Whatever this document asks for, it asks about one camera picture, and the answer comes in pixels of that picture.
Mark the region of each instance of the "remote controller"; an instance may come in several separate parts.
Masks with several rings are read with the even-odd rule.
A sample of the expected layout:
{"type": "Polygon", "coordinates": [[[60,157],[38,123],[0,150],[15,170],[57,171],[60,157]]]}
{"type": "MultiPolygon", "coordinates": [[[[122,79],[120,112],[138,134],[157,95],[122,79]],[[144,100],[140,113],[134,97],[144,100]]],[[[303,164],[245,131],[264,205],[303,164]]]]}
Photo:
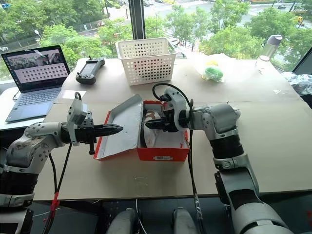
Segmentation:
{"type": "Polygon", "coordinates": [[[83,69],[77,72],[76,80],[81,84],[94,84],[96,82],[96,74],[105,64],[104,58],[91,59],[86,61],[83,69]]]}

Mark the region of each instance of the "white plastic basket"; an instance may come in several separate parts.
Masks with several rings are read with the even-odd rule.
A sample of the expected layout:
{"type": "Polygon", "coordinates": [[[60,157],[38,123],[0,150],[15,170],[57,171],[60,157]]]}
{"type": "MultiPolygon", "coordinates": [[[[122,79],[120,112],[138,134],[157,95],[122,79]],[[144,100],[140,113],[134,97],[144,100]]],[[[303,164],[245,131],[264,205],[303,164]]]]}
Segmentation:
{"type": "Polygon", "coordinates": [[[167,38],[116,42],[129,85],[171,80],[176,50],[167,38]]]}

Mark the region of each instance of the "black cable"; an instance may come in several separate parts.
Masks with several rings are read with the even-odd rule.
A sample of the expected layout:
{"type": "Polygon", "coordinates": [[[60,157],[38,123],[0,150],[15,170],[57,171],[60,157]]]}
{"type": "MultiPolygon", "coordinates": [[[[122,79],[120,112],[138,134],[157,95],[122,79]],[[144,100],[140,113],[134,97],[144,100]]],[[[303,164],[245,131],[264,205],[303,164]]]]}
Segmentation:
{"type": "MultiPolygon", "coordinates": [[[[72,143],[69,144],[69,147],[68,147],[68,150],[67,150],[66,159],[65,159],[65,162],[64,162],[63,170],[62,170],[62,173],[61,173],[58,185],[57,185],[57,174],[56,174],[55,164],[54,164],[54,161],[52,159],[51,154],[49,154],[49,158],[50,158],[52,169],[53,169],[54,194],[58,193],[59,190],[60,190],[60,186],[61,186],[62,181],[63,181],[63,177],[64,177],[64,174],[65,174],[65,170],[66,170],[66,166],[67,166],[67,162],[68,162],[68,158],[69,158],[69,154],[70,154],[71,149],[72,149],[72,143]]],[[[49,231],[50,231],[50,229],[52,227],[52,224],[54,222],[54,214],[53,213],[55,213],[55,211],[53,211],[53,212],[50,211],[49,217],[47,218],[47,221],[46,221],[46,224],[45,224],[45,227],[43,229],[42,234],[48,234],[49,233],[49,231]]]]}
{"type": "Polygon", "coordinates": [[[75,92],[75,98],[77,98],[77,99],[81,100],[81,95],[80,95],[80,93],[75,92]]]}
{"type": "Polygon", "coordinates": [[[97,218],[97,224],[96,224],[96,228],[94,229],[94,234],[98,234],[98,220],[99,218],[97,218]]]}
{"type": "Polygon", "coordinates": [[[50,161],[51,161],[52,170],[53,170],[54,193],[56,193],[56,192],[57,192],[57,187],[58,187],[57,172],[56,172],[56,169],[55,169],[55,164],[54,164],[53,158],[52,158],[52,156],[51,156],[51,153],[49,154],[49,159],[50,159],[50,161]]]}
{"type": "Polygon", "coordinates": [[[19,90],[16,92],[16,94],[14,94],[14,96],[12,97],[13,101],[17,101],[18,99],[15,99],[16,95],[19,93],[19,90]]]}
{"type": "Polygon", "coordinates": [[[58,182],[57,192],[59,192],[60,186],[61,186],[62,181],[63,181],[63,177],[64,177],[64,173],[65,173],[65,170],[66,170],[66,166],[67,166],[67,162],[68,162],[68,158],[69,158],[69,154],[70,154],[70,150],[71,149],[72,149],[72,143],[70,143],[69,147],[68,147],[68,151],[67,151],[66,159],[65,159],[65,162],[64,162],[62,174],[60,175],[60,179],[59,179],[59,182],[58,182]]]}
{"type": "MultiPolygon", "coordinates": [[[[183,93],[183,91],[181,91],[179,88],[175,87],[172,84],[167,84],[167,83],[158,83],[155,84],[152,88],[152,92],[154,97],[157,100],[161,101],[161,98],[157,96],[156,92],[155,92],[155,88],[157,86],[170,86],[176,90],[178,90],[185,98],[185,101],[187,102],[187,104],[189,105],[190,108],[190,113],[189,113],[189,122],[192,124],[192,108],[193,108],[193,99],[191,99],[191,102],[189,102],[189,99],[187,98],[187,96],[183,93]]],[[[193,190],[193,196],[194,196],[194,203],[195,203],[195,209],[196,209],[196,216],[197,216],[197,220],[198,220],[198,225],[199,225],[199,230],[201,234],[206,234],[206,230],[204,227],[204,223],[203,223],[203,219],[202,219],[202,213],[201,213],[201,208],[200,208],[200,204],[199,204],[199,198],[198,198],[198,194],[197,194],[197,189],[196,189],[196,185],[195,185],[195,181],[194,181],[194,174],[193,174],[193,151],[192,151],[192,145],[193,145],[193,130],[190,130],[190,142],[189,142],[189,146],[190,146],[190,151],[188,153],[188,164],[189,164],[189,171],[190,171],[190,175],[191,175],[191,182],[192,182],[192,190],[193,190]]]]}
{"type": "Polygon", "coordinates": [[[4,149],[5,151],[8,151],[8,149],[5,148],[5,147],[3,147],[3,146],[1,146],[1,148],[4,149]]]}
{"type": "Polygon", "coordinates": [[[167,83],[158,83],[158,84],[155,84],[155,85],[153,86],[153,88],[152,88],[152,92],[153,92],[154,97],[155,97],[157,100],[161,101],[160,98],[157,96],[157,94],[156,94],[156,92],[155,92],[155,88],[156,88],[157,86],[161,86],[161,85],[169,86],[169,87],[172,87],[172,88],[178,90],[178,91],[184,96],[184,98],[185,98],[187,104],[189,105],[189,107],[191,106],[191,104],[190,104],[189,99],[187,98],[187,96],[186,96],[178,87],[174,86],[173,84],[167,84],[167,83]]]}

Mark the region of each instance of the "car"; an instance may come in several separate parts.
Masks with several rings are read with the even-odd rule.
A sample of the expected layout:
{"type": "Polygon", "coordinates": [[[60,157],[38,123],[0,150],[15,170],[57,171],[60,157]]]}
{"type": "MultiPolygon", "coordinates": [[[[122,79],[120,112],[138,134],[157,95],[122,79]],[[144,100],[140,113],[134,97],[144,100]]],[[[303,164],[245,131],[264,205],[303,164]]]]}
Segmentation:
{"type": "Polygon", "coordinates": [[[1,4],[1,6],[2,6],[2,8],[3,8],[4,10],[7,10],[7,9],[9,8],[10,4],[5,3],[5,4],[1,4]]]}
{"type": "Polygon", "coordinates": [[[148,2],[148,0],[143,0],[143,6],[150,6],[150,3],[148,2]]]}
{"type": "Polygon", "coordinates": [[[177,45],[179,45],[179,40],[178,40],[177,38],[170,37],[170,38],[168,38],[168,40],[170,41],[170,44],[171,44],[172,46],[177,46],[177,45]]]}
{"type": "Polygon", "coordinates": [[[2,51],[4,52],[4,51],[9,50],[9,48],[8,48],[8,47],[6,47],[6,46],[0,46],[0,50],[2,50],[2,51]]]}
{"type": "Polygon", "coordinates": [[[286,8],[286,6],[283,4],[278,6],[278,9],[285,9],[285,8],[286,8]]]}

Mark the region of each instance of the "window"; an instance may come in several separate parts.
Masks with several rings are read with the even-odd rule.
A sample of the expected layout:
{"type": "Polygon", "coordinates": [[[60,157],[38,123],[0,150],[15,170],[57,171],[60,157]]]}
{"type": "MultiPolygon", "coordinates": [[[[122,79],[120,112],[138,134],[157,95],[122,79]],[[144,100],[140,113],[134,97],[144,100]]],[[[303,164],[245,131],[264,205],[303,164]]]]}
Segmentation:
{"type": "Polygon", "coordinates": [[[283,40],[271,63],[292,71],[312,46],[309,0],[144,0],[146,38],[207,55],[257,59],[270,35],[283,40]]]}
{"type": "MultiPolygon", "coordinates": [[[[0,0],[0,53],[59,44],[69,68],[79,58],[117,58],[133,39],[128,0],[0,0]]],[[[12,79],[0,59],[0,81],[12,79]]]]}

